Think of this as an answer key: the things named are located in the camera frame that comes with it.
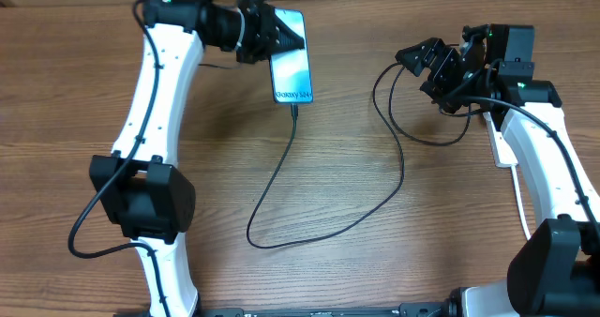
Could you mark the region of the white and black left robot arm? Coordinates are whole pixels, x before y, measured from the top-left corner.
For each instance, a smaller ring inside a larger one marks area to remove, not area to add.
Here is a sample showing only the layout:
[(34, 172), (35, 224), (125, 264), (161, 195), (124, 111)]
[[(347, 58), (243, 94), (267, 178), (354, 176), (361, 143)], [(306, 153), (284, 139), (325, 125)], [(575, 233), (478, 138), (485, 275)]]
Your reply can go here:
[(196, 191), (179, 171), (178, 144), (188, 91), (207, 47), (241, 64), (267, 61), (276, 103), (297, 109), (313, 100), (302, 12), (269, 0), (137, 0), (143, 56), (130, 110), (107, 156), (94, 156), (91, 205), (101, 205), (136, 250), (151, 295), (150, 316), (197, 316), (201, 299), (190, 274), (186, 235)]

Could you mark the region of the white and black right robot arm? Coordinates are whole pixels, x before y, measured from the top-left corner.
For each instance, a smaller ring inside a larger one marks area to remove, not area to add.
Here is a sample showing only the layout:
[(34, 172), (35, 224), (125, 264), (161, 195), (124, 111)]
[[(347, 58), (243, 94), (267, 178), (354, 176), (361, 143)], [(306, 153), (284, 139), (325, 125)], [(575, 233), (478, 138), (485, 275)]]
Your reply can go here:
[(423, 78), (442, 113), (483, 113), (489, 134), (514, 155), (534, 208), (536, 228), (505, 279), (458, 288), (425, 316), (595, 316), (599, 312), (599, 195), (570, 142), (563, 103), (534, 78), (530, 25), (467, 26), (459, 46), (429, 38), (396, 61)]

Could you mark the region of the blue Galaxy smartphone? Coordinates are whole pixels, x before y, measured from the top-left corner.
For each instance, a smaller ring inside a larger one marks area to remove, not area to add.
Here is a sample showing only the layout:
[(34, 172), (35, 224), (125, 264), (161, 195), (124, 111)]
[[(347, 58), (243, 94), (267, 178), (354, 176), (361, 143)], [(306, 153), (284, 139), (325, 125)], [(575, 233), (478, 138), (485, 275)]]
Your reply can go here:
[(314, 97), (304, 15), (299, 10), (281, 8), (276, 8), (275, 13), (303, 40), (304, 48), (271, 56), (270, 70), (274, 101), (280, 104), (312, 103)]

